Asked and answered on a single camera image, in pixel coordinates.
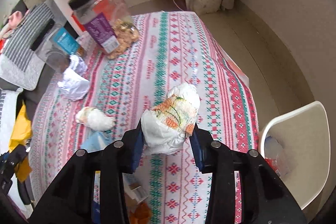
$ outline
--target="yellow cloth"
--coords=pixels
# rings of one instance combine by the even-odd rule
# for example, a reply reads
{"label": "yellow cloth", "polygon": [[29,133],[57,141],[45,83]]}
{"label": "yellow cloth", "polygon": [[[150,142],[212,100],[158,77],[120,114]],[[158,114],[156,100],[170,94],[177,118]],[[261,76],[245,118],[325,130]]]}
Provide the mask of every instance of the yellow cloth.
{"label": "yellow cloth", "polygon": [[26,117],[26,105],[22,102],[22,107],[16,118],[12,136],[9,140],[9,152],[12,152],[18,144],[26,145],[32,136],[32,123]]}
{"label": "yellow cloth", "polygon": [[19,182],[23,183],[26,180],[30,172],[32,172],[32,169],[29,166],[28,157],[25,157],[22,163],[15,166],[14,172]]}
{"label": "yellow cloth", "polygon": [[[32,136],[32,123],[26,117],[26,105],[22,101],[22,107],[17,115],[13,132],[9,140],[9,152],[12,152],[18,144],[25,145]],[[14,168],[17,179],[22,183],[26,180],[32,169],[29,166],[28,157]]]}

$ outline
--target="clear plastic jar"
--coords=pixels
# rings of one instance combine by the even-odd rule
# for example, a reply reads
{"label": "clear plastic jar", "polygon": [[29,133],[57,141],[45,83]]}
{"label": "clear plastic jar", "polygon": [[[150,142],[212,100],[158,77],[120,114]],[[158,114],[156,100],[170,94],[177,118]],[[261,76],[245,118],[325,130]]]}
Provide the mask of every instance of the clear plastic jar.
{"label": "clear plastic jar", "polygon": [[70,0],[69,6],[106,54],[121,48],[114,30],[116,24],[122,22],[127,26],[134,26],[124,0]]}
{"label": "clear plastic jar", "polygon": [[43,27],[31,49],[56,72],[63,73],[70,65],[70,55],[82,58],[86,52],[60,24],[50,19]]}

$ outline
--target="jar of cookies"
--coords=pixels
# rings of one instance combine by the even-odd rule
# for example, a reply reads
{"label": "jar of cookies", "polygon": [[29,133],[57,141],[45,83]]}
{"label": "jar of cookies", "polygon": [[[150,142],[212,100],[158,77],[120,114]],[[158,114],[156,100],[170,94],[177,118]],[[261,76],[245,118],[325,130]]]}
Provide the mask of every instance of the jar of cookies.
{"label": "jar of cookies", "polygon": [[139,39],[125,0],[70,0],[69,6],[110,59]]}

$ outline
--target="patterned tablecloth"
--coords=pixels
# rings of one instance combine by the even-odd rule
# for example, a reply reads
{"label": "patterned tablecloth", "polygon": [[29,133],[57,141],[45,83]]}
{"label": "patterned tablecloth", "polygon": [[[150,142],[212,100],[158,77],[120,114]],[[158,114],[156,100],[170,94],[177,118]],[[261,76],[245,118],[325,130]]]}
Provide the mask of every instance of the patterned tablecloth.
{"label": "patterned tablecloth", "polygon": [[[199,17],[192,12],[157,12],[133,19],[141,38],[117,59],[108,60],[91,44],[85,60],[89,69],[83,76],[91,81],[91,88],[84,99],[73,102],[61,96],[60,75],[54,75],[48,86],[36,110],[29,154],[36,200],[92,133],[75,121],[82,107],[96,106],[113,115],[117,126],[110,134],[121,139],[137,126],[145,109],[162,102],[170,88],[185,81],[196,85],[201,99],[199,128],[231,149],[256,148],[258,121],[245,84],[248,79]],[[189,140],[174,155],[143,157],[135,175],[149,193],[151,223],[204,222],[211,174],[198,171]],[[236,193],[240,222],[240,189]]]}

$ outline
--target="plastic bag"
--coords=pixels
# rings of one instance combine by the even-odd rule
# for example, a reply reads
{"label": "plastic bag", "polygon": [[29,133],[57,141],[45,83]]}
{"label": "plastic bag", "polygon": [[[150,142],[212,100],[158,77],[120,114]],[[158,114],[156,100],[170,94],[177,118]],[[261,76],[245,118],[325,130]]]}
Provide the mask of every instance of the plastic bag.
{"label": "plastic bag", "polygon": [[283,178],[290,172],[283,147],[271,136],[265,139],[265,160],[280,178]]}
{"label": "plastic bag", "polygon": [[72,54],[70,55],[69,68],[72,69],[79,76],[82,76],[83,73],[87,70],[87,65],[85,64],[84,60],[81,57]]}
{"label": "plastic bag", "polygon": [[90,89],[90,82],[70,68],[64,71],[63,80],[57,85],[62,94],[72,101],[83,99]]}

